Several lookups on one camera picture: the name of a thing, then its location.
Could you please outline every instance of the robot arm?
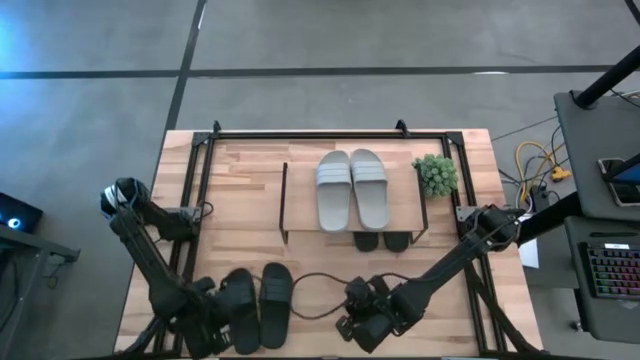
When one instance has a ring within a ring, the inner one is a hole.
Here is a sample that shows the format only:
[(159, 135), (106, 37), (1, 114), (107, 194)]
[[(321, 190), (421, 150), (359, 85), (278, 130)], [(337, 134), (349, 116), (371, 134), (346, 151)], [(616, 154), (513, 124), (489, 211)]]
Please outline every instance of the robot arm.
[[(416, 324), (429, 305), (431, 296), (458, 274), (465, 266), (489, 251), (502, 251), (519, 235), (516, 213), (503, 211), (495, 205), (477, 209), (461, 225), (466, 231), (454, 249), (438, 261), (421, 277), (406, 278), (406, 282), (390, 290), (384, 277), (395, 274), (376, 275), (365, 281), (358, 277), (345, 290), (348, 316), (343, 316), (336, 327), (345, 341), (354, 339), (368, 353), (391, 333), (400, 336)], [(484, 290), (482, 281), (475, 274), (473, 286)], [(488, 291), (478, 291), (497, 318), (508, 318)], [(505, 327), (507, 335), (519, 351), (537, 351), (510, 323)]]
[(145, 225), (155, 225), (163, 239), (190, 241), (196, 226), (184, 211), (169, 213), (150, 200), (140, 181), (118, 179), (101, 194), (100, 205), (109, 226), (120, 237), (134, 263), (149, 283), (149, 302), (156, 316), (147, 331), (136, 341), (135, 351), (144, 351), (158, 322), (184, 336), (194, 358), (218, 354), (230, 346), (228, 323), (219, 296), (208, 293), (215, 287), (209, 277), (187, 284), (162, 258)]

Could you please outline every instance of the gray floor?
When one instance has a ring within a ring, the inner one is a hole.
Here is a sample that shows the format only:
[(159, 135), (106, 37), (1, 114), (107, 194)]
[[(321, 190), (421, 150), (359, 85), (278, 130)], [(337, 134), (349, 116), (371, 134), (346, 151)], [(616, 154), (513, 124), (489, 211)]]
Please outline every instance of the gray floor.
[[(0, 0), (0, 71), (176, 70), (195, 7)], [(192, 68), (602, 65), (636, 46), (639, 33), (613, 0), (209, 0)], [(555, 92), (599, 75), (190, 79), (177, 128), (210, 128), (214, 119), (228, 129), (389, 128), (404, 119), (496, 137), (553, 116)], [(175, 83), (0, 80), (0, 191), (42, 208), (39, 231), (50, 240), (82, 248), (55, 290), (38, 289), (12, 358), (112, 350), (132, 263), (99, 214), (98, 193), (118, 176), (152, 182)], [(619, 86), (636, 88), (637, 75)], [(515, 176), (517, 144), (546, 144), (556, 127), (552, 120), (496, 141), (499, 166)], [(573, 190), (571, 181), (552, 186)], [(505, 185), (507, 199), (514, 192)], [(552, 353), (637, 358), (638, 346), (573, 333), (570, 293), (530, 290)]]

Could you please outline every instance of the keyboard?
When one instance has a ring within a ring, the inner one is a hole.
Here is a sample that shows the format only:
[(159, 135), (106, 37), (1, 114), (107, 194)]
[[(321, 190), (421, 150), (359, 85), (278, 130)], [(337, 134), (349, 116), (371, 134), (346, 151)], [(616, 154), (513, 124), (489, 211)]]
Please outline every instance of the keyboard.
[(583, 243), (583, 255), (591, 276), (595, 297), (640, 300), (640, 248), (607, 248), (605, 244)]

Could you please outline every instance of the small green plant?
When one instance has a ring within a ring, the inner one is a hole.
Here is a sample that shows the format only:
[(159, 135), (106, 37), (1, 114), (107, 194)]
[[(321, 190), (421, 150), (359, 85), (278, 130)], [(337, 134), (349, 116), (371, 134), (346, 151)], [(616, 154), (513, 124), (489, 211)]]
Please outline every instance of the small green plant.
[(451, 190), (458, 188), (456, 166), (451, 159), (442, 155), (426, 154), (423, 159), (416, 158), (411, 165), (415, 168), (420, 165), (424, 194), (427, 197), (448, 196)]

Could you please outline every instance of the wooden tabletop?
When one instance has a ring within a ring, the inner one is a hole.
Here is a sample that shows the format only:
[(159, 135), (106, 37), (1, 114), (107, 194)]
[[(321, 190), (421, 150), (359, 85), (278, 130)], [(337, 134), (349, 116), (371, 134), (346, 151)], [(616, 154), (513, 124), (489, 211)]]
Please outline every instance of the wooden tabletop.
[[(479, 205), (505, 203), (489, 133), (483, 129), (459, 130), (464, 134), (467, 157)], [(180, 203), (193, 131), (167, 133), (158, 167), (153, 201), (164, 207)], [(313, 169), (331, 150), (351, 153), (370, 149), (384, 162), (389, 178), (390, 229), (421, 229), (417, 180), (411, 162), (426, 153), (441, 154), (437, 140), (217, 140), (209, 178), (207, 200), (215, 206), (203, 220), (203, 231), (194, 278), (210, 276), (219, 282), (231, 270), (245, 267), (260, 276), (265, 264), (285, 264), (294, 278), (309, 272), (327, 272), (345, 280), (365, 279), (383, 272), (418, 276), (458, 242), (451, 201), (428, 199), (429, 229), (407, 251), (394, 254), (384, 248), (360, 253), (351, 233), (318, 231)], [(457, 163), (457, 153), (452, 147)], [(192, 203), (199, 186), (204, 156), (199, 156)], [(289, 164), (285, 229), (289, 244), (278, 231), (283, 162)], [(466, 203), (464, 184), (459, 184)], [(357, 213), (351, 211), (349, 230), (360, 229)], [(171, 245), (158, 243), (168, 258)], [(525, 338), (541, 347), (529, 291), (515, 245), (489, 255), (498, 302)], [(122, 350), (131, 344), (152, 317), (148, 286), (134, 268), (122, 322), (115, 344)], [(325, 278), (300, 282), (293, 307), (305, 315), (331, 309), (344, 300), (344, 285)], [(491, 342), (488, 311), (483, 323)], [(334, 327), (344, 311), (321, 320), (307, 321), (292, 315), (287, 342), (281, 349), (260, 348), (256, 356), (368, 356), (354, 342), (344, 342)], [(220, 356), (234, 356), (233, 349)], [(469, 356), (477, 355), (464, 276), (457, 275), (431, 299), (422, 321), (401, 337), (389, 336), (372, 356)]]

